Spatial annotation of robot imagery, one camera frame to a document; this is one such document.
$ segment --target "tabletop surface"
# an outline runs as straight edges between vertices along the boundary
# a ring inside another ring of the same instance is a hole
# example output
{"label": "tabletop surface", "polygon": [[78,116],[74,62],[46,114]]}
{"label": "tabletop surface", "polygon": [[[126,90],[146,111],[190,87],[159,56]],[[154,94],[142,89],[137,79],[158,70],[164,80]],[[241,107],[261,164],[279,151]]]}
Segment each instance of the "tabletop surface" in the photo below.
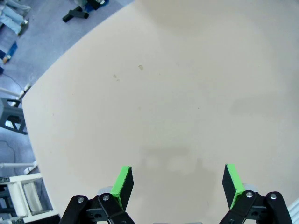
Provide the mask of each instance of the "tabletop surface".
{"label": "tabletop surface", "polygon": [[126,165],[137,224],[218,223],[228,211],[226,163],[262,195],[280,191],[287,204],[299,196],[299,94],[283,72],[292,42],[287,52],[276,45],[284,34],[271,35],[287,27],[268,5],[241,13],[224,2],[136,1],[31,88],[28,133],[60,214],[72,196],[113,185]]}

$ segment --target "white pole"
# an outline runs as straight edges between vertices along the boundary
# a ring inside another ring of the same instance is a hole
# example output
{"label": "white pole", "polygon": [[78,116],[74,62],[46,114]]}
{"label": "white pole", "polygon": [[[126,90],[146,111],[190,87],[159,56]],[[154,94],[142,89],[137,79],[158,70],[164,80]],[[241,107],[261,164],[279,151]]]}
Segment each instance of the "white pole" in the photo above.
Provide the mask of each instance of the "white pole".
{"label": "white pole", "polygon": [[4,168],[4,167],[33,167],[34,164],[33,163],[0,163],[0,168]]}
{"label": "white pole", "polygon": [[1,87],[0,87],[0,92],[7,93],[7,94],[13,95],[15,97],[19,97],[20,96],[19,93],[15,93],[15,92],[12,92],[10,90],[7,90],[7,89],[1,88]]}

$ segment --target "gray plastic stool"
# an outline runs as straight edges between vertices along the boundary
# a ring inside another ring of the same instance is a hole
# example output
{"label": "gray plastic stool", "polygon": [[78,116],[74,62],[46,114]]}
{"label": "gray plastic stool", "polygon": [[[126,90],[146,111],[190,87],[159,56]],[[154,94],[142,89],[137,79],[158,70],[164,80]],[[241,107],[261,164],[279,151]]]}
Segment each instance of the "gray plastic stool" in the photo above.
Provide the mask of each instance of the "gray plastic stool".
{"label": "gray plastic stool", "polygon": [[[11,106],[8,104],[9,102],[15,102],[15,105]],[[28,134],[24,131],[26,124],[23,110],[18,108],[20,103],[17,99],[0,98],[0,127],[13,132]],[[13,128],[6,126],[6,121],[10,121]]]}

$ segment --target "blue-gray floor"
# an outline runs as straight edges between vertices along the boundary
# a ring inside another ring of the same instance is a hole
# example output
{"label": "blue-gray floor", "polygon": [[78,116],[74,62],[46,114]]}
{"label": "blue-gray floor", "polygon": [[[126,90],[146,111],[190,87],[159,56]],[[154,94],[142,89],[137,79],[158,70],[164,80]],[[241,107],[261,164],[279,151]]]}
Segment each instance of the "blue-gray floor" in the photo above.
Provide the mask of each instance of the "blue-gray floor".
{"label": "blue-gray floor", "polygon": [[[73,0],[21,0],[31,6],[27,15],[29,29],[19,38],[8,27],[0,28],[0,49],[4,52],[17,41],[18,49],[0,75],[0,87],[20,92],[38,78],[73,44],[107,17],[132,0],[110,0],[109,4],[90,12],[87,20],[73,18],[64,23],[62,17],[76,7]],[[0,97],[11,97],[0,93]],[[0,128],[0,163],[33,162],[35,160],[27,135]],[[24,168],[1,168],[0,176],[22,175]],[[46,200],[41,182],[37,190]]]}

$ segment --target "silver screw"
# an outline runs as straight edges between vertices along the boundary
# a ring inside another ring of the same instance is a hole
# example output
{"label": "silver screw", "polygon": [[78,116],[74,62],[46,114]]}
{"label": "silver screw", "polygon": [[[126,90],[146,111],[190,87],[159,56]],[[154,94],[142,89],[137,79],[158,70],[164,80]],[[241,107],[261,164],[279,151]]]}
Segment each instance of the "silver screw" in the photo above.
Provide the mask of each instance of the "silver screw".
{"label": "silver screw", "polygon": [[82,203],[84,201],[83,197],[78,198],[78,203]]}
{"label": "silver screw", "polygon": [[252,197],[253,195],[252,195],[252,193],[251,192],[247,192],[246,193],[246,197]]}
{"label": "silver screw", "polygon": [[104,197],[103,197],[103,200],[104,201],[107,201],[109,199],[109,195],[105,195]]}
{"label": "silver screw", "polygon": [[271,194],[270,198],[273,199],[273,200],[275,200],[276,199],[276,194]]}

